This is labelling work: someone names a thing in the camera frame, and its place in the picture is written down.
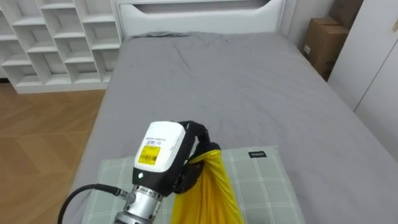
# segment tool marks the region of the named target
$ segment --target robotic arm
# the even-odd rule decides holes
[[[199,144],[190,158],[196,138]],[[123,211],[116,215],[114,224],[151,224],[159,211],[164,197],[171,193],[182,194],[190,190],[199,178],[204,162],[188,164],[196,156],[215,148],[210,142],[207,129],[193,121],[156,121],[150,124],[134,161],[131,193],[117,187],[102,184],[83,186],[66,199],[58,216],[63,214],[78,193],[102,190],[126,201]]]

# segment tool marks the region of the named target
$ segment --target cubby shelf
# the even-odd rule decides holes
[[[0,72],[18,93],[106,88],[120,45],[110,0],[0,0]]]

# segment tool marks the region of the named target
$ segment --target white door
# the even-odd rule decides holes
[[[364,0],[329,85],[354,111],[398,39],[397,0]]]
[[[398,44],[355,113],[398,162]]]

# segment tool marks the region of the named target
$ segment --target gray bed sheet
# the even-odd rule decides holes
[[[125,41],[73,189],[103,159],[134,155],[158,120],[203,123],[224,149],[279,145],[309,224],[398,223],[398,164],[280,34]]]

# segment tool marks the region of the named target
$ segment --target plaid pillowcase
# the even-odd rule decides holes
[[[261,151],[266,157],[256,153]],[[245,223],[305,223],[276,147],[245,147],[222,150],[222,154]],[[103,161],[98,183],[117,186],[130,192],[133,165],[134,157]],[[163,199],[154,224],[170,223],[173,202],[174,195]],[[125,201],[113,195],[92,191],[83,223],[113,224],[124,204]]]

